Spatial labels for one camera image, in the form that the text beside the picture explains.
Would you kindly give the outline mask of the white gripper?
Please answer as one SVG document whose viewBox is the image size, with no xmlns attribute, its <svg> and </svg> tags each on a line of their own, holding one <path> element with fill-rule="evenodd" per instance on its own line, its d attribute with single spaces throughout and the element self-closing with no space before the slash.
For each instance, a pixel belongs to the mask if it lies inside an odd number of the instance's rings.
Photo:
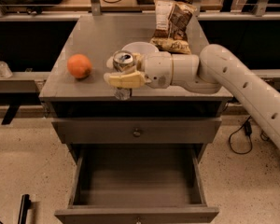
<svg viewBox="0 0 280 224">
<path fill-rule="evenodd" d="M 111 56 L 106 66 L 109 69 L 125 71 L 138 66 L 141 60 L 139 53 L 119 52 Z M 136 89 L 148 85 L 153 89 L 165 89 L 172 81 L 173 62 L 169 52 L 154 52 L 144 55 L 142 61 L 143 72 L 134 71 L 130 74 L 105 73 L 104 80 L 107 84 L 124 89 Z"/>
</svg>

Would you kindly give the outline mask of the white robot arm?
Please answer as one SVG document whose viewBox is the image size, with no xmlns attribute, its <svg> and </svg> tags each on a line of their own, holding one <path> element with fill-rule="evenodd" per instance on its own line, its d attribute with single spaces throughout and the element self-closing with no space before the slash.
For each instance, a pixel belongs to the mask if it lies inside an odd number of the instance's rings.
<svg viewBox="0 0 280 224">
<path fill-rule="evenodd" d="M 190 92 L 227 89 L 280 150 L 280 92 L 249 70 L 228 49 L 212 44 L 200 54 L 150 53 L 119 50 L 109 58 L 113 73 L 105 82 L 118 89 L 179 86 Z"/>
</svg>

